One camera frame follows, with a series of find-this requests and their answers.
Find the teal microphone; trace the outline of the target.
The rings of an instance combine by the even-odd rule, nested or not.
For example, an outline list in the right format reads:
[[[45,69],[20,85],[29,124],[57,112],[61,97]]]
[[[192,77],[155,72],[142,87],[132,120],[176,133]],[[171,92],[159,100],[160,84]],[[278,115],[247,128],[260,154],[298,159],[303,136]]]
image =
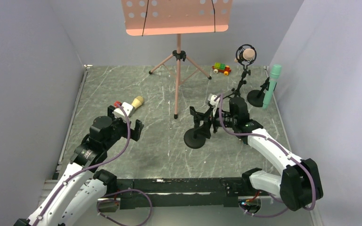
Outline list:
[[[268,90],[266,91],[264,98],[263,98],[263,106],[262,106],[263,109],[267,109],[267,107],[271,101],[278,78],[280,77],[281,70],[282,70],[282,66],[279,64],[274,64],[271,68],[271,71],[270,71],[270,74],[268,77],[269,78]]]

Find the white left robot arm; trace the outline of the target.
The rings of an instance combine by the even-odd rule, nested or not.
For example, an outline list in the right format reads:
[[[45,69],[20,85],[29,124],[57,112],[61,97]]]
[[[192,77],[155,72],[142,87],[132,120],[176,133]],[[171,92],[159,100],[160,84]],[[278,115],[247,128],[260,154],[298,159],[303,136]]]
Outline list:
[[[97,200],[109,192],[117,191],[117,177],[104,169],[110,161],[119,158],[126,150],[110,160],[108,150],[121,138],[138,141],[144,125],[131,122],[121,104],[110,105],[106,116],[94,119],[89,133],[75,149],[62,177],[46,199],[27,218],[19,218],[16,226],[72,226]]]

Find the yellow microphone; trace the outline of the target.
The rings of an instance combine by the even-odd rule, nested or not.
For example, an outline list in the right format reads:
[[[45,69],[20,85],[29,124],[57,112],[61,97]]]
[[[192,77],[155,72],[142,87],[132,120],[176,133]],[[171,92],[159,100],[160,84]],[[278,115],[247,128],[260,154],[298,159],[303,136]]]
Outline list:
[[[133,106],[134,109],[137,109],[143,105],[144,101],[145,101],[145,99],[142,96],[137,96],[134,98],[131,105]]]

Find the pink microphone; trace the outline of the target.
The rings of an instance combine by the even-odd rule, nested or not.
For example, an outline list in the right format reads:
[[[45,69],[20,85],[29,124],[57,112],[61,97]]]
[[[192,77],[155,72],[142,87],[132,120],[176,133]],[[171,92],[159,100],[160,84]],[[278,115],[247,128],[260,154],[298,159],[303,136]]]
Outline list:
[[[256,51],[252,48],[237,50],[234,62],[243,62],[254,60]]]

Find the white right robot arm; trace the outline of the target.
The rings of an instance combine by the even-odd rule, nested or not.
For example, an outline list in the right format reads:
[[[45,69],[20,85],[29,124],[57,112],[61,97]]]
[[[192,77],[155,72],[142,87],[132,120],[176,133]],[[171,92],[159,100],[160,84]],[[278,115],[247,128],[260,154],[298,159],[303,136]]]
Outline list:
[[[293,154],[276,141],[263,125],[250,118],[243,98],[231,97],[228,111],[223,110],[223,101],[222,96],[211,95],[204,113],[192,106],[189,108],[194,126],[185,132],[184,143],[189,148],[199,149],[222,128],[258,151],[279,173],[274,175],[261,168],[248,170],[241,176],[242,189],[267,192],[292,211],[313,210],[316,201],[323,197],[317,163]]]

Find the black round-base mic stand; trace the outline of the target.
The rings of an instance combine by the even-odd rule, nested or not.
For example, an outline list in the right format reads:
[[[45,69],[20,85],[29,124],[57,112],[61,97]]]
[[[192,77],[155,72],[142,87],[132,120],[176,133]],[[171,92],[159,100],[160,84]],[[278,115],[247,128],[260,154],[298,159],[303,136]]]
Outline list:
[[[203,120],[204,114],[197,112],[193,106],[190,106],[189,110],[190,114],[193,116],[194,126],[184,133],[184,143],[189,148],[199,149],[206,142],[206,138],[197,131],[200,127],[200,122]]]
[[[270,78],[267,78],[265,82],[260,86],[260,90],[252,90],[247,94],[247,101],[250,103],[250,105],[254,107],[262,107],[263,106],[263,100],[265,90],[268,90],[268,86],[270,84],[269,82]]]

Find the black tripod microphone stand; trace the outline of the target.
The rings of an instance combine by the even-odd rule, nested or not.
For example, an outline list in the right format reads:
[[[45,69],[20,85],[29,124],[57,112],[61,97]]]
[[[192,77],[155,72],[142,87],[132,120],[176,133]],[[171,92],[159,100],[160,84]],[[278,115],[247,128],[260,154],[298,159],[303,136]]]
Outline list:
[[[254,49],[256,51],[256,49],[250,44],[241,45],[237,50],[247,49],[247,48],[252,48],[252,49]],[[256,58],[257,58],[257,51],[256,51],[256,56],[255,56],[254,60],[237,62],[238,64],[240,64],[243,67],[243,72],[241,74],[241,79],[239,80],[237,88],[236,89],[233,88],[231,90],[231,93],[229,95],[227,95],[226,98],[241,97],[240,89],[241,89],[241,87],[243,85],[245,85],[247,83],[247,81],[245,80],[246,76],[251,75],[251,71],[250,71],[250,69],[248,69],[248,67],[250,65],[252,65],[256,61]]]

